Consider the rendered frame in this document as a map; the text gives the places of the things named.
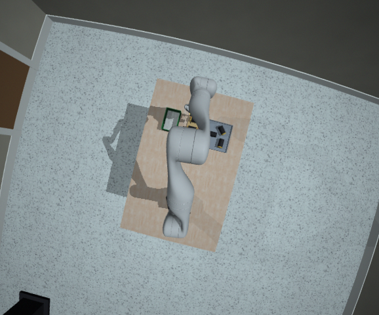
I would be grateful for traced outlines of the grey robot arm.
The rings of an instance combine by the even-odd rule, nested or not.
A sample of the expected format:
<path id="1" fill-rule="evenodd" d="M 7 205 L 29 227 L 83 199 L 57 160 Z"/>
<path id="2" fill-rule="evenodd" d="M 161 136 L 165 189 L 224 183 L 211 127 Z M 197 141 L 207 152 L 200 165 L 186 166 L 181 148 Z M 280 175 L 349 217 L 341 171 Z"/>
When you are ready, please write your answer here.
<path id="1" fill-rule="evenodd" d="M 174 126 L 167 135 L 169 212 L 163 223 L 163 234 L 172 238 L 185 238 L 188 233 L 194 187 L 181 162 L 194 165 L 206 162 L 210 148 L 210 96 L 212 98 L 217 90 L 215 80 L 199 76 L 191 80 L 189 87 L 189 112 L 198 129 Z"/>

